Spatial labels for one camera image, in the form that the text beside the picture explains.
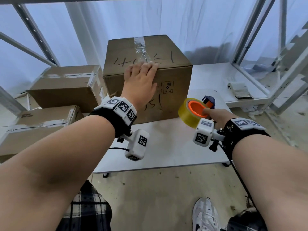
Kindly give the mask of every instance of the tape roll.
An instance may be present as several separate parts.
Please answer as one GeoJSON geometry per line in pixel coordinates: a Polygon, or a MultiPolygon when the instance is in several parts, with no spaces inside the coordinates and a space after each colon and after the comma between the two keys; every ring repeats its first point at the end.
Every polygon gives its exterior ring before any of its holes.
{"type": "Polygon", "coordinates": [[[178,114],[182,121],[192,127],[196,128],[201,118],[207,118],[208,115],[202,115],[205,105],[201,100],[194,98],[187,98],[179,108],[178,114]]]}

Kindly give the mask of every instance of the white sneaker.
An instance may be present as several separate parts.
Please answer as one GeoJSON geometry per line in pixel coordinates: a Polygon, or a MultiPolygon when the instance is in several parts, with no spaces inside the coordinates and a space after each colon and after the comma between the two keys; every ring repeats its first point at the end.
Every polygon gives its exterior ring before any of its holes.
{"type": "Polygon", "coordinates": [[[193,231],[219,231],[220,224],[216,208],[207,197],[197,200],[192,211],[193,231]]]}

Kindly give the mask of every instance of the black strap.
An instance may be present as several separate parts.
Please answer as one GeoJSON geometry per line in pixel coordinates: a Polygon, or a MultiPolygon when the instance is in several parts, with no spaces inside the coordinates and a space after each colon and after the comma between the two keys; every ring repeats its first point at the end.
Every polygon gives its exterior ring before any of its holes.
{"type": "Polygon", "coordinates": [[[129,133],[131,131],[131,125],[127,126],[124,120],[120,116],[118,116],[112,109],[99,108],[90,112],[89,115],[98,115],[106,118],[113,125],[116,131],[116,138],[121,137],[123,134],[129,136],[129,133]]]}
{"type": "Polygon", "coordinates": [[[232,153],[235,145],[245,137],[249,135],[270,135],[265,131],[257,130],[257,129],[250,129],[242,131],[238,128],[231,120],[229,120],[224,128],[225,139],[222,141],[222,145],[224,147],[224,151],[228,158],[232,159],[232,153]]]}

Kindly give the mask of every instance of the person's left arm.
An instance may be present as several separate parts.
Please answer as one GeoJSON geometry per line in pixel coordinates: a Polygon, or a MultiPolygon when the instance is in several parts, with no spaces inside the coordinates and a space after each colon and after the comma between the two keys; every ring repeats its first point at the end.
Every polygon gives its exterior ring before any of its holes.
{"type": "MultiPolygon", "coordinates": [[[[139,110],[156,91],[156,64],[124,74],[122,96],[139,110]]],[[[26,148],[0,166],[2,230],[55,230],[63,213],[115,138],[112,124],[91,115],[26,148]]]]}

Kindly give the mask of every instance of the beige floor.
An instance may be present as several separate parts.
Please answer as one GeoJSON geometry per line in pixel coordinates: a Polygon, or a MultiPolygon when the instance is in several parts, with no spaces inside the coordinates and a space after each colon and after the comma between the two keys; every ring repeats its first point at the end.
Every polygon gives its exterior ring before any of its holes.
{"type": "MultiPolygon", "coordinates": [[[[25,97],[18,101],[26,107],[25,97]]],[[[232,111],[248,118],[240,108],[232,111]]],[[[307,117],[308,96],[300,97],[281,116],[288,132],[306,151],[307,117]]],[[[7,123],[14,119],[14,115],[0,107],[0,136],[6,132],[7,123]]],[[[256,119],[273,138],[284,142],[266,114],[256,119]]],[[[102,174],[92,174],[89,180],[112,207],[114,231],[191,230],[192,208],[202,196],[212,199],[222,225],[246,207],[246,194],[235,172],[221,164],[111,173],[107,179],[102,174]]]]}

